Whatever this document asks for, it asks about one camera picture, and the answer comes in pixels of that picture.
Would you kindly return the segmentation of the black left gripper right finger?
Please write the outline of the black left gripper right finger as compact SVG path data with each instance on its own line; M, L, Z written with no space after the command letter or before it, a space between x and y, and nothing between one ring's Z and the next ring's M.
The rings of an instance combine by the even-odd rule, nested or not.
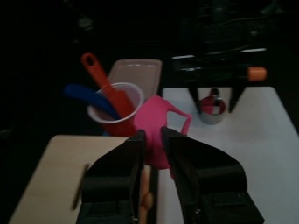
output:
M264 224L240 162L173 129L163 127L161 137L183 224Z

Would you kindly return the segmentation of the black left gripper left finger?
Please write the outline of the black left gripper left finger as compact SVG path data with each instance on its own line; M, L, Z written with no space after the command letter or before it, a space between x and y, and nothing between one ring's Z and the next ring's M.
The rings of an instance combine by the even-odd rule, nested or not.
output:
M145 132L139 130L88 168L76 224L140 224Z

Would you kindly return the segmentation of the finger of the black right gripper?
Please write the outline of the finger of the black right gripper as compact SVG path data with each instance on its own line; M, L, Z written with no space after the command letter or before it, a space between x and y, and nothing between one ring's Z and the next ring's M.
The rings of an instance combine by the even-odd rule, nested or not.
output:
M195 108L197 110L197 113L201 113L201 101L200 101L200 97L199 97L199 91L196 87L188 87L188 91L189 91L189 95L192 98L192 102L195 105Z
M241 96L244 89L245 89L244 86L235 86L231 88L229 100L228 100L228 112L233 111L233 108L237 105L239 97Z

